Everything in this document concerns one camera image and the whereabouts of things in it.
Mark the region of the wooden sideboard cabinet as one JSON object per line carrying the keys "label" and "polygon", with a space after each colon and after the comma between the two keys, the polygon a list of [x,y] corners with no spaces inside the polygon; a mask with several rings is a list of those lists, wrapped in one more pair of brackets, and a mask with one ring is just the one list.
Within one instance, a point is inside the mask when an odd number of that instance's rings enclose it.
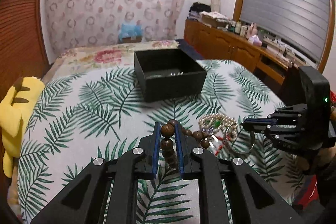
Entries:
{"label": "wooden sideboard cabinet", "polygon": [[277,94],[295,93],[301,87],[299,72],[294,64],[279,53],[254,46],[232,32],[187,19],[184,40],[205,59],[239,63]]}

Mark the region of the folded dark clothes pile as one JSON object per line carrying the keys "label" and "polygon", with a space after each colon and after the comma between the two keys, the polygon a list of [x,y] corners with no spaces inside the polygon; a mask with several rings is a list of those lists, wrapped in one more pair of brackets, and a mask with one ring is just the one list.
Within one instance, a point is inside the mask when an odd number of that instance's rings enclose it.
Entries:
{"label": "folded dark clothes pile", "polygon": [[193,20],[193,21],[200,21],[201,20],[201,12],[210,12],[211,11],[211,6],[206,5],[204,3],[200,2],[194,2],[189,9],[189,14],[187,19],[188,20]]}

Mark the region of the pink tissue box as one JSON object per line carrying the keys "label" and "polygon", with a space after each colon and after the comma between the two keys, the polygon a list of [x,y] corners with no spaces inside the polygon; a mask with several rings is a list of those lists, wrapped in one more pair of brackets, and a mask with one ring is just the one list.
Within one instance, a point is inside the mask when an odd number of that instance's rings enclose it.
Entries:
{"label": "pink tissue box", "polygon": [[259,39],[257,35],[253,35],[248,38],[248,42],[250,44],[253,44],[256,47],[261,47],[262,46],[262,41]]}

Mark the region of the yellow plush toy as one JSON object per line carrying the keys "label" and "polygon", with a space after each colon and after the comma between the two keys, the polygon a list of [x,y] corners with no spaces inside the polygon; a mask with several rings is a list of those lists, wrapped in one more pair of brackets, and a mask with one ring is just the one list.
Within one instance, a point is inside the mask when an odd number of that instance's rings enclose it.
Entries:
{"label": "yellow plush toy", "polygon": [[8,178],[12,178],[13,161],[20,155],[26,127],[44,88],[44,83],[36,77],[20,77],[1,101],[2,144],[5,149],[3,172]]}

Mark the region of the floral bed cover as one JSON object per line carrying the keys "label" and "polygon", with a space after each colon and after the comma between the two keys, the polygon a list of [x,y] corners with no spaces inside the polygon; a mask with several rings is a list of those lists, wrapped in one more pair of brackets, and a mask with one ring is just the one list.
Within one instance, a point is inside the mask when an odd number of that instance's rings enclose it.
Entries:
{"label": "floral bed cover", "polygon": [[65,51],[52,64],[51,69],[42,78],[47,84],[53,79],[76,73],[113,67],[132,66],[133,52],[146,50],[183,50],[194,60],[202,60],[200,53],[185,40],[160,40],[141,43],[125,43],[99,47],[78,47]]}

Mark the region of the purple jeweled hair comb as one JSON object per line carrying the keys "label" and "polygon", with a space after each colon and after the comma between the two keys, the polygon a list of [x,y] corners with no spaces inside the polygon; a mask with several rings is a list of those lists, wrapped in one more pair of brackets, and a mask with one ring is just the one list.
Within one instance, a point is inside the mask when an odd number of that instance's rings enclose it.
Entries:
{"label": "purple jeweled hair comb", "polygon": [[219,149],[222,145],[222,141],[219,137],[216,136],[217,131],[215,130],[214,126],[208,128],[202,128],[201,133],[203,135],[200,145],[204,149],[212,148],[212,149]]}

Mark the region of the palm leaf print tablecloth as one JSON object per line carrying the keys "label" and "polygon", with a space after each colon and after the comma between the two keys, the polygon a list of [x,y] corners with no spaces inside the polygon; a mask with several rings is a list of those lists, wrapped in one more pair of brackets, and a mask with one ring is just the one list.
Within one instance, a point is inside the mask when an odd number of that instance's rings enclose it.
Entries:
{"label": "palm leaf print tablecloth", "polygon": [[[18,198],[23,223],[30,223],[64,186],[96,157],[117,159],[138,146],[155,122],[175,119],[196,131],[207,114],[240,123],[265,117],[283,102],[234,61],[197,61],[207,71],[201,94],[146,103],[134,67],[56,73],[29,120],[19,158]],[[306,177],[296,157],[256,135],[244,160],[291,205]],[[140,180],[137,223],[199,223],[198,182],[183,181],[159,160],[154,181]]]}

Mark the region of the wooden louvered closet door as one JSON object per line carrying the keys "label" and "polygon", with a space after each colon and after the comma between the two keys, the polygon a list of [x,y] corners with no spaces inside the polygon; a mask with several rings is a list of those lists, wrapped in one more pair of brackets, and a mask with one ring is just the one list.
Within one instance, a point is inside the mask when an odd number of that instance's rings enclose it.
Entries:
{"label": "wooden louvered closet door", "polygon": [[49,68],[41,0],[1,0],[1,98],[19,77],[41,78]]}

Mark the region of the green jade pendant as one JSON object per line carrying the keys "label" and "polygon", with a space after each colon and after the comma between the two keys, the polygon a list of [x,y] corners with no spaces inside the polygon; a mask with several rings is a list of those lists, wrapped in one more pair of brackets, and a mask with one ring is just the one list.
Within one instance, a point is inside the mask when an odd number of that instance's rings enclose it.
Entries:
{"label": "green jade pendant", "polygon": [[213,123],[213,126],[214,127],[219,127],[221,125],[221,121],[215,121],[214,123]]}

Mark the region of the grey window blind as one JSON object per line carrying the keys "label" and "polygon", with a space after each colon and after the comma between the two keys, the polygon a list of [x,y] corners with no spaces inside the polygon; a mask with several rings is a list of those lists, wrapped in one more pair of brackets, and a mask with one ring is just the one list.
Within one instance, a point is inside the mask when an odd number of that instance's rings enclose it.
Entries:
{"label": "grey window blind", "polygon": [[329,25],[330,0],[243,0],[241,20],[280,36],[320,61]]}

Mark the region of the dark bangle in box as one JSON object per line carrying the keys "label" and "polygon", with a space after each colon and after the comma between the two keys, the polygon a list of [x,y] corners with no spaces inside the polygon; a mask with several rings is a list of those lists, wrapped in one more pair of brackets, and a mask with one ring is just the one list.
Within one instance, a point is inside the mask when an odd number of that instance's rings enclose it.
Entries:
{"label": "dark bangle in box", "polygon": [[149,74],[145,76],[146,80],[151,80],[151,79],[161,79],[161,78],[165,78],[166,75],[164,74],[158,74],[158,73],[154,73],[154,74]]}

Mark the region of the blue bag on box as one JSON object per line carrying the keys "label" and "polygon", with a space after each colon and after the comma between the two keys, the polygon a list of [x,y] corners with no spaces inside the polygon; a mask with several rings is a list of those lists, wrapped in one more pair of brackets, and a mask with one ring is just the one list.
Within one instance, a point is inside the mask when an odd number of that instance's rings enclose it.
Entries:
{"label": "blue bag on box", "polygon": [[139,43],[142,40],[142,36],[141,25],[123,23],[119,30],[118,39],[119,43]]}

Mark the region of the black open jewelry box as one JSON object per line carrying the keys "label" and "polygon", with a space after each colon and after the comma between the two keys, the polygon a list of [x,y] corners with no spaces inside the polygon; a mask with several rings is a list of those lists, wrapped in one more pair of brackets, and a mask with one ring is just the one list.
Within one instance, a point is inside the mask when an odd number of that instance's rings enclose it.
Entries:
{"label": "black open jewelry box", "polygon": [[[206,70],[180,49],[135,51],[134,71],[145,102],[199,94],[207,76]],[[154,73],[166,77],[145,79]]]}

